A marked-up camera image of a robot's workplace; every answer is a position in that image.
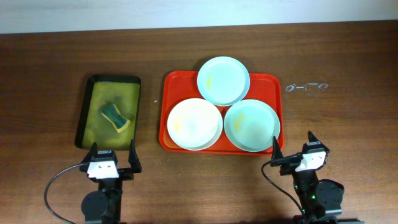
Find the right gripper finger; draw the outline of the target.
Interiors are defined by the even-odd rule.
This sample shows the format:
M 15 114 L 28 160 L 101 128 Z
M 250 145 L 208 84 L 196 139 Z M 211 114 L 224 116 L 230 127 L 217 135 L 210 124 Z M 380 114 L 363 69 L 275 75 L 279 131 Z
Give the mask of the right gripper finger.
M 311 131 L 308 131 L 307 135 L 308 135 L 307 147 L 309 149 L 319 149 L 319 148 L 326 149 L 326 146 Z
M 278 140 L 275 136 L 272 137 L 272 160 L 283 158 L 282 151 L 280 150 L 280 146 Z

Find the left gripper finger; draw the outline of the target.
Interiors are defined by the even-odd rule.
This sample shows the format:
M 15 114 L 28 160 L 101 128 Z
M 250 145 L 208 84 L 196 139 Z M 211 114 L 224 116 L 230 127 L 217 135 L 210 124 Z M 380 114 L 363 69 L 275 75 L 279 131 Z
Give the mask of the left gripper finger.
M 129 146 L 129 157 L 128 157 L 128 162 L 130 164 L 130 167 L 132 169 L 133 173 L 141 173 L 142 172 L 142 166 L 139 161 L 139 158 L 137 156 L 134 140 L 131 140 L 130 146 Z
M 83 158 L 83 160 L 81 161 L 82 164 L 88 164 L 91 161 L 96 159 L 96 155 L 97 155 L 97 143 L 93 143 L 90 150 L 88 151 L 88 153 L 86 154 L 86 156 Z

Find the light green plate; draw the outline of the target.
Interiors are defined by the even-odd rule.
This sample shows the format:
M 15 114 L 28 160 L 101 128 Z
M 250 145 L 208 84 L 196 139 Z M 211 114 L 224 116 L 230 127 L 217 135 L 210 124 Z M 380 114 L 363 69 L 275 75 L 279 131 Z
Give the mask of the light green plate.
M 272 146 L 281 134 L 280 119 L 268 104 L 259 100 L 242 100 L 225 114 L 224 131 L 229 141 L 246 152 L 261 152 Z

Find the yellow green sponge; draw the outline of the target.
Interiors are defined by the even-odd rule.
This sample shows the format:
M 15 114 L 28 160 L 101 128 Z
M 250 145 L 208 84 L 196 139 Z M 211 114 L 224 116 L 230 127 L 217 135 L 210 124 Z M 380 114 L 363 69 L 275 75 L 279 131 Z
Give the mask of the yellow green sponge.
M 126 130 L 131 123 L 129 119 L 120 113 L 115 104 L 108 105 L 106 108 L 104 108 L 101 112 L 101 115 L 113 125 L 118 133 Z

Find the white plate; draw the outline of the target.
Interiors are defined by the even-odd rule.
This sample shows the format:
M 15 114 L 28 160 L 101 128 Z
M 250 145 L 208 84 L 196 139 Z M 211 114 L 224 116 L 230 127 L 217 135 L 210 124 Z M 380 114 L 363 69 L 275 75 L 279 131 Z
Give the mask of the white plate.
M 219 109 L 201 98 L 177 103 L 167 118 L 167 131 L 172 141 L 189 151 L 201 151 L 214 145 L 223 130 Z

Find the light blue plate top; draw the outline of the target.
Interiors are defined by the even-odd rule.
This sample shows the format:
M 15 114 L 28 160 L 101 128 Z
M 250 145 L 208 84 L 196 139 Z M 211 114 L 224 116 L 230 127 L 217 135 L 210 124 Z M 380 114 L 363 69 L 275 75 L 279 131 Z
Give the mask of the light blue plate top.
M 247 68 L 239 60 L 226 56 L 208 60 L 197 75 L 201 96 L 218 106 L 230 106 L 242 100 L 250 82 Z

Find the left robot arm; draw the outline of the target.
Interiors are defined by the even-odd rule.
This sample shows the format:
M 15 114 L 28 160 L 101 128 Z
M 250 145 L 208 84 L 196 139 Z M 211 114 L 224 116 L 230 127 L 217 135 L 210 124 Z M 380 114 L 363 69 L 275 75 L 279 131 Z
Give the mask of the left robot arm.
M 121 222 L 123 182 L 134 179 L 134 174 L 142 172 L 134 141 L 130 142 L 127 168 L 117 167 L 116 152 L 99 151 L 93 143 L 82 160 L 80 171 L 87 174 L 98 190 L 90 192 L 81 203 L 85 223 L 117 224 Z

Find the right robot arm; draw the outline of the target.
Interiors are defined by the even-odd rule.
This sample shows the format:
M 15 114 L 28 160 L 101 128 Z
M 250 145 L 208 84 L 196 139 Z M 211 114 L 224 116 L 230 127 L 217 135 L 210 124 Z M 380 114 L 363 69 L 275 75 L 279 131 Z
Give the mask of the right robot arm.
M 270 166 L 279 167 L 280 175 L 293 177 L 298 200 L 294 203 L 301 214 L 293 217 L 294 223 L 337 223 L 336 216 L 342 213 L 341 203 L 345 188 L 330 179 L 318 179 L 317 171 L 326 165 L 330 150 L 312 132 L 302 151 L 284 157 L 276 137 L 272 138 Z

